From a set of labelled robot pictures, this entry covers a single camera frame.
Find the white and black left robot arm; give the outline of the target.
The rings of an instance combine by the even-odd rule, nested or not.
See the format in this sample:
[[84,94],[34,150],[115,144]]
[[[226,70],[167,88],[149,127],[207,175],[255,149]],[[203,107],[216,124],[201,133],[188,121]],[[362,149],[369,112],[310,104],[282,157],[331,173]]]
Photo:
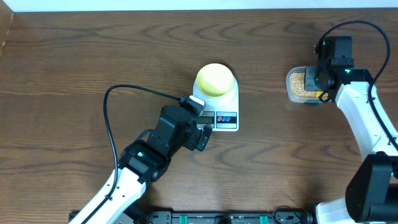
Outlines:
[[113,223],[146,188],[168,169],[181,148],[203,151],[210,138],[209,126],[197,128],[202,105],[165,106],[147,140],[137,139],[123,150],[115,184],[105,183],[71,223]]

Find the yellow measuring scoop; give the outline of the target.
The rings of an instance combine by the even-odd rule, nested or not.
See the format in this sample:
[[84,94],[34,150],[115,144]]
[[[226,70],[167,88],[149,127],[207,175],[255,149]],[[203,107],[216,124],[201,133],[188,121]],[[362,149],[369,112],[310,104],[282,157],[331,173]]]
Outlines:
[[321,103],[327,103],[330,100],[328,97],[328,92],[326,90],[325,91],[317,91],[316,97],[320,100]]

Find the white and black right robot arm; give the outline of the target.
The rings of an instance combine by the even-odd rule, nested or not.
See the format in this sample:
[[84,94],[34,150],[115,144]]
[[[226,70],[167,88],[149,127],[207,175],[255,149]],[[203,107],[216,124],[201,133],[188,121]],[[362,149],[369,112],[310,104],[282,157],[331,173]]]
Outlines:
[[319,92],[343,112],[358,143],[362,164],[343,198],[319,203],[317,223],[395,223],[397,221],[396,129],[371,88],[365,68],[354,67],[352,38],[326,37],[316,46],[318,63],[305,69],[304,89]]

